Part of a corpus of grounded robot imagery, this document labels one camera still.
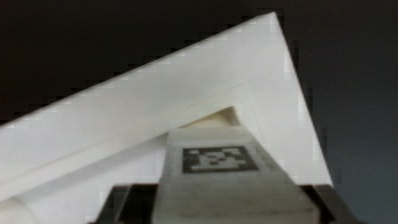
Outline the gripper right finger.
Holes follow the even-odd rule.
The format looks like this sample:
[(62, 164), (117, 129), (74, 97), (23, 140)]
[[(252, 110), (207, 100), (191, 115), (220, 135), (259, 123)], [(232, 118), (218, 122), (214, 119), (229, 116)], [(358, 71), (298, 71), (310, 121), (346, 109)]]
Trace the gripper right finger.
[(365, 224), (355, 218), (330, 185), (301, 185), (300, 188), (319, 210), (317, 224)]

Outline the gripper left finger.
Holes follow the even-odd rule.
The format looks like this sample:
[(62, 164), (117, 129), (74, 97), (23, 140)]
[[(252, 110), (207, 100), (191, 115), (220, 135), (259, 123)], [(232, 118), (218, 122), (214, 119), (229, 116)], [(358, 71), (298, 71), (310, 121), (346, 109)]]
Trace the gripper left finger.
[(152, 224), (156, 184), (115, 185), (95, 221), (88, 224)]

